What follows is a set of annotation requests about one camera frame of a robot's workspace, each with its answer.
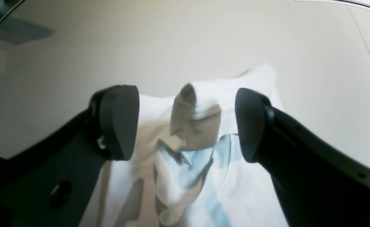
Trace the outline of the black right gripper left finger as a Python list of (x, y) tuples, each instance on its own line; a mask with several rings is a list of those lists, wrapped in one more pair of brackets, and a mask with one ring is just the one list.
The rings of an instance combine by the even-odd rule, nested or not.
[(105, 162), (132, 157), (139, 109), (136, 86), (103, 89), (49, 137), (0, 157), (0, 227), (77, 227)]

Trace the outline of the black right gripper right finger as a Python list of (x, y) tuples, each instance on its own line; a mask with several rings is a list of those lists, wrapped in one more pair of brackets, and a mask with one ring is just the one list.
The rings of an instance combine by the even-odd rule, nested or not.
[(290, 227), (370, 227), (370, 168), (259, 92), (238, 89), (235, 114), (243, 157), (270, 174)]

